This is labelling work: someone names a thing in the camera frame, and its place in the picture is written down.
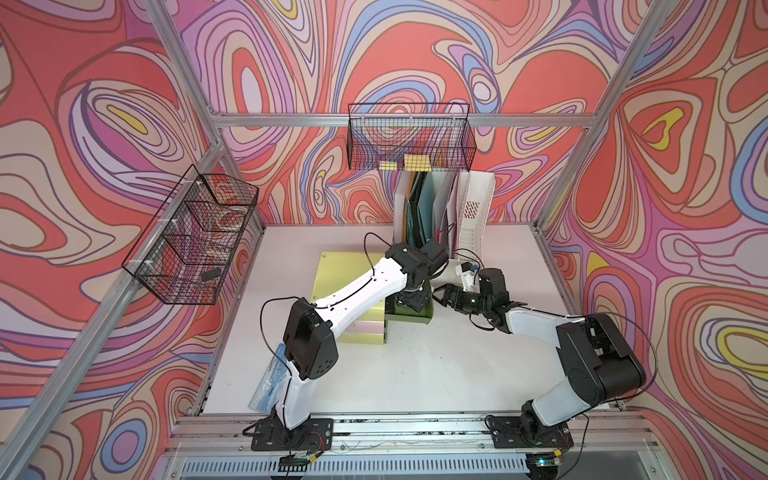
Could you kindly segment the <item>green drawer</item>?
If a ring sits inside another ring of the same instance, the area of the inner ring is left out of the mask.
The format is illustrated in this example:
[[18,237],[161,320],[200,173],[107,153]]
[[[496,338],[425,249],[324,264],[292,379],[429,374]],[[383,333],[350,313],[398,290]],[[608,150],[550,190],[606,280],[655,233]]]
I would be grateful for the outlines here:
[[429,324],[433,318],[433,298],[422,312],[414,312],[410,308],[397,303],[397,293],[389,295],[385,299],[385,319],[387,321],[411,322]]

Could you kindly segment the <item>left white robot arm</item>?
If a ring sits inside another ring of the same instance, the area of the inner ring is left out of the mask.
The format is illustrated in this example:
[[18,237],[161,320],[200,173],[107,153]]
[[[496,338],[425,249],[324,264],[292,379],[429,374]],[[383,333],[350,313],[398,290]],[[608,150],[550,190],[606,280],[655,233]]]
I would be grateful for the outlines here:
[[314,382],[337,363],[337,339],[344,331],[390,296],[422,311],[431,298],[431,280],[448,260],[447,249],[435,240],[421,248],[393,244],[368,272],[337,292],[316,301],[294,299],[283,334],[288,379],[274,407],[283,427],[293,431],[309,419]]

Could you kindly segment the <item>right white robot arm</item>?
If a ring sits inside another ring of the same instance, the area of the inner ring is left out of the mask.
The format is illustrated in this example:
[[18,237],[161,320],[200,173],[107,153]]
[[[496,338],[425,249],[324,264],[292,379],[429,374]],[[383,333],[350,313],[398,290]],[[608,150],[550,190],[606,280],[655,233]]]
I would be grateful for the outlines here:
[[535,445],[571,418],[641,389],[647,375],[633,349],[606,313],[568,316],[511,299],[497,268],[481,269],[475,285],[445,284],[433,298],[488,328],[528,336],[553,346],[564,378],[521,407],[521,436]]

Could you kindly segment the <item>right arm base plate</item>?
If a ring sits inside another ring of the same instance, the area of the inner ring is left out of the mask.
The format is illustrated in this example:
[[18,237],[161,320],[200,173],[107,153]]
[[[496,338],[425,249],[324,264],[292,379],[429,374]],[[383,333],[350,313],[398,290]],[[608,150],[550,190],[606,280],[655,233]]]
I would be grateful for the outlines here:
[[567,451],[574,440],[566,423],[542,426],[529,416],[484,417],[496,449],[543,448]]

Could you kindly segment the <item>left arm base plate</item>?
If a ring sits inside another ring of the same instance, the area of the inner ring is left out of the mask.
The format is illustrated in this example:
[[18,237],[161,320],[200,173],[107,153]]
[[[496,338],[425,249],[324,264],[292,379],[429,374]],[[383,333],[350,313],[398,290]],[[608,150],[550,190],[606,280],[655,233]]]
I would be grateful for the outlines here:
[[251,438],[250,449],[267,451],[306,451],[318,453],[332,446],[334,421],[309,418],[294,429],[285,427],[277,417],[265,417],[246,427],[242,433]]

